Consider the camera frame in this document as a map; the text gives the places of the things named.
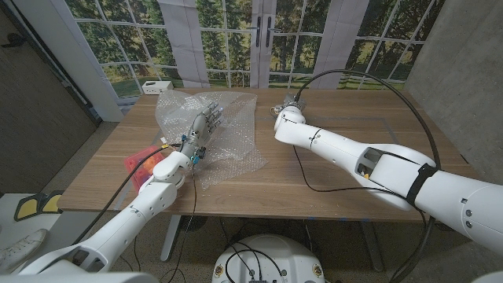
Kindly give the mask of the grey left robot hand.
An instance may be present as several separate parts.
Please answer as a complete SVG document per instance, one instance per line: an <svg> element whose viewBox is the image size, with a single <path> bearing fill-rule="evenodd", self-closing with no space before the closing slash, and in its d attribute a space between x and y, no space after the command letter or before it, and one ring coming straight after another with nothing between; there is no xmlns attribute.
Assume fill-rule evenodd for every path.
<svg viewBox="0 0 503 283"><path fill-rule="evenodd" d="M221 123L222 108L213 101L200 112L189 128L189 133L179 149L188 158L193 156L203 156L206 144L211 139L211 135Z"/></svg>

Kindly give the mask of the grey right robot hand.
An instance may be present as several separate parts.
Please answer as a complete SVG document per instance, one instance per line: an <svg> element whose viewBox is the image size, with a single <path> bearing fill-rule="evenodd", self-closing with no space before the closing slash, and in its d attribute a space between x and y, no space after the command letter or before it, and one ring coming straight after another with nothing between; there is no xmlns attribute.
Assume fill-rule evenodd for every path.
<svg viewBox="0 0 503 283"><path fill-rule="evenodd" d="M297 107L300 111L303 111L306 108L306 102L301 98L296 99L296 96L294 94L288 93L286 94L283 103L275 105L271 109L271 113L273 116L278 116L281 111L288 106L294 106Z"/></svg>

